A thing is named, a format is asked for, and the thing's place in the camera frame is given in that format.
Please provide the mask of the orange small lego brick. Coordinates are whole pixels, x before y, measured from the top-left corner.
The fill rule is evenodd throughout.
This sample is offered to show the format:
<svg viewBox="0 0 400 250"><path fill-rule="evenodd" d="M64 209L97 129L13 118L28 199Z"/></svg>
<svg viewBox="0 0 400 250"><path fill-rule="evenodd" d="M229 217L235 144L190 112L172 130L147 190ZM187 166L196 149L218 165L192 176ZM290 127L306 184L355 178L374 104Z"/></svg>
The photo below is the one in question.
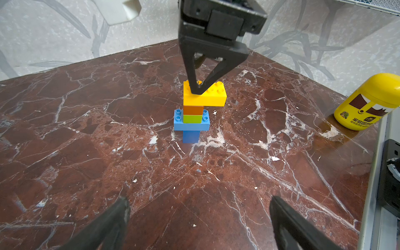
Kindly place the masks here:
<svg viewBox="0 0 400 250"><path fill-rule="evenodd" d="M203 106L183 106L184 115L202 115L203 110Z"/></svg>

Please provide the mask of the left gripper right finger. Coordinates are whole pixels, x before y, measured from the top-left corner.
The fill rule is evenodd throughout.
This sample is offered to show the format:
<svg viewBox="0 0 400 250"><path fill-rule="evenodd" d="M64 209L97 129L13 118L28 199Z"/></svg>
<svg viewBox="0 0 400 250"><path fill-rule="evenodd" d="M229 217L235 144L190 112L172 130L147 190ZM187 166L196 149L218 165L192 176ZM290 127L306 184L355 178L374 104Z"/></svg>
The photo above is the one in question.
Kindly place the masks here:
<svg viewBox="0 0 400 250"><path fill-rule="evenodd" d="M338 245L309 223L281 197L272 197L269 212L278 249L340 249Z"/></svg>

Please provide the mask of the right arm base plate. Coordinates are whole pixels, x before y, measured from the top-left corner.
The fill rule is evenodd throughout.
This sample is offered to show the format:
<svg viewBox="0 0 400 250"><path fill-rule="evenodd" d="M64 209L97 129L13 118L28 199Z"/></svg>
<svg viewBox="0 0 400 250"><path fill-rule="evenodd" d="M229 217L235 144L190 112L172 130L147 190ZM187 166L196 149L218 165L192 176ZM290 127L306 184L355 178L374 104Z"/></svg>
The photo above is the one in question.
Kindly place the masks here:
<svg viewBox="0 0 400 250"><path fill-rule="evenodd" d="M393 139L384 143L378 201L383 208L400 217L400 144Z"/></svg>

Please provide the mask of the light blue long lego brick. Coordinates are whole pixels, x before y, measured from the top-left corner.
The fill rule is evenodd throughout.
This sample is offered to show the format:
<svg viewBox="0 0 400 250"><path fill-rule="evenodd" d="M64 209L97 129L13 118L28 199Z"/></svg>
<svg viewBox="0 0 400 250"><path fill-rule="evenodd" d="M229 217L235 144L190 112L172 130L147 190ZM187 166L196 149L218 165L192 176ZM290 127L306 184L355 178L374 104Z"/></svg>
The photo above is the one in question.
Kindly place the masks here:
<svg viewBox="0 0 400 250"><path fill-rule="evenodd" d="M208 131L210 128L209 112L204 109L201 123L184 123L182 109L174 110L174 130L175 131Z"/></svg>

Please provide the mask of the green small lego brick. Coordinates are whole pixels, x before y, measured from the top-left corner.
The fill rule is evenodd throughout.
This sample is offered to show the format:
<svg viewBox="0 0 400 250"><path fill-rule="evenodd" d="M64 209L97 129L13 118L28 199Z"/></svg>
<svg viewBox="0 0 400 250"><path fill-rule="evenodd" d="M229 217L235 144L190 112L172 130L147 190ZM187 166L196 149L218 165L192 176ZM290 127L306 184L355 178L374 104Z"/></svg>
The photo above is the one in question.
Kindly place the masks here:
<svg viewBox="0 0 400 250"><path fill-rule="evenodd" d="M202 115L183 115L183 123L185 124L201 124Z"/></svg>

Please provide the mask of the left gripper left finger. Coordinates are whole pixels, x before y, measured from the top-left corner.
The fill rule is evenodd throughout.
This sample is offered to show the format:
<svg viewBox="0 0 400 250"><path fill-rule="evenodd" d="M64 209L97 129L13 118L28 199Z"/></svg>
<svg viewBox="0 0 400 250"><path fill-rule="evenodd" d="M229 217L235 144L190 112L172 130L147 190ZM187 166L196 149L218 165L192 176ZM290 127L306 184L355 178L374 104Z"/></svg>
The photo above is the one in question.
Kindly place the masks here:
<svg viewBox="0 0 400 250"><path fill-rule="evenodd" d="M130 205L119 197L100 216L71 238L60 250L120 250L125 242Z"/></svg>

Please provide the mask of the dark blue small lego brick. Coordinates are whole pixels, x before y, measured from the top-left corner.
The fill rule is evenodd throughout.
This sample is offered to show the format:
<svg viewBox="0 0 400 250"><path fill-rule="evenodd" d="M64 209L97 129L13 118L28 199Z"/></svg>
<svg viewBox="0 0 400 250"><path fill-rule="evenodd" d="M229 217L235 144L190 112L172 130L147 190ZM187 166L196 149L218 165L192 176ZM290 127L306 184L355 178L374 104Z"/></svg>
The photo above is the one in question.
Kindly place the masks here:
<svg viewBox="0 0 400 250"><path fill-rule="evenodd" d="M200 131L183 131L182 143L196 144L199 141Z"/></svg>

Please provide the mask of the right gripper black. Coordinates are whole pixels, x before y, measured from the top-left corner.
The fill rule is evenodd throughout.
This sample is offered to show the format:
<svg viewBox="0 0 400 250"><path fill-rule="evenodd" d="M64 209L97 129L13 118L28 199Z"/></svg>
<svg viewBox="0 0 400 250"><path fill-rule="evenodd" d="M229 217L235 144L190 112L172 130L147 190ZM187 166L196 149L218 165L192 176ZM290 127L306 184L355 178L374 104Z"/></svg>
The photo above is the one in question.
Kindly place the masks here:
<svg viewBox="0 0 400 250"><path fill-rule="evenodd" d="M178 6L179 45L191 93L202 95L248 58L249 49L237 38L260 34L267 13L256 1L179 1ZM223 59L202 84L197 83L195 53Z"/></svg>

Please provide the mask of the yellow long lego brick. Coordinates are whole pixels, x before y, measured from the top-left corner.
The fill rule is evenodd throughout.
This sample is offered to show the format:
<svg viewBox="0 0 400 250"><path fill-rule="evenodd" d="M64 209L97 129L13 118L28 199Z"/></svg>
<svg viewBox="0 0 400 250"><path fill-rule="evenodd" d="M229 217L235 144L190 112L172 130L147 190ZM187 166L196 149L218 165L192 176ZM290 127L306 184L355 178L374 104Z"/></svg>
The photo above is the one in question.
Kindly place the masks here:
<svg viewBox="0 0 400 250"><path fill-rule="evenodd" d="M202 95L192 94L189 81L183 83L183 105L184 106L207 106L224 107L227 100L227 93L223 82L215 82Z"/></svg>

